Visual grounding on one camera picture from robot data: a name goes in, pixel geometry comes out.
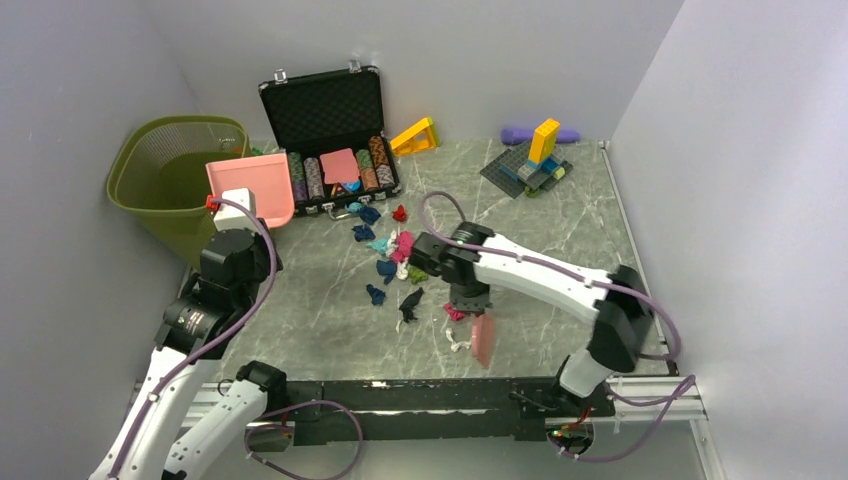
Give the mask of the pink hand brush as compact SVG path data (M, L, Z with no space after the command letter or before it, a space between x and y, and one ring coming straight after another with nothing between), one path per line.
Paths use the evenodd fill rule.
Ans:
M471 351L483 368L489 368L495 346L495 320L487 314L474 317L472 322Z

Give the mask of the pink plastic dustpan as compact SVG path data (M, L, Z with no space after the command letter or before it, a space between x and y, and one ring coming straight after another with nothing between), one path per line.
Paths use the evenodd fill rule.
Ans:
M239 188L250 190L257 215L270 228L282 227L294 217L293 186L285 153L210 162L205 168L215 195Z

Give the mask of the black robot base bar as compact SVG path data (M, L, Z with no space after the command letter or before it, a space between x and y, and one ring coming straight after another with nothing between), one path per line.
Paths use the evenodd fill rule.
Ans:
M297 446L330 442L511 437L543 441L568 423L615 413L602 388L577 400L550 377L290 381L273 394L271 421L293 427Z

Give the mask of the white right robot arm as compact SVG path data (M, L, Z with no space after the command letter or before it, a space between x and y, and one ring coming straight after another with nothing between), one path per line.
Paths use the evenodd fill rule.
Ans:
M527 249L487 227L463 222L447 237L421 233L410 265L450 286L450 304L464 313L490 308L490 288L504 287L577 317L592 331L568 356L551 390L553 406L572 416L614 373L636 369L653 324L653 310L639 272L578 267Z

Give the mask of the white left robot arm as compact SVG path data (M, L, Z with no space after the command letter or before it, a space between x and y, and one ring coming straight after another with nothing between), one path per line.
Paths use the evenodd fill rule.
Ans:
M230 341L266 299L259 289L281 265L266 229L215 233L170 304L142 387L94 479L198 479L252 420L279 417L286 374L253 360L196 424L183 426Z

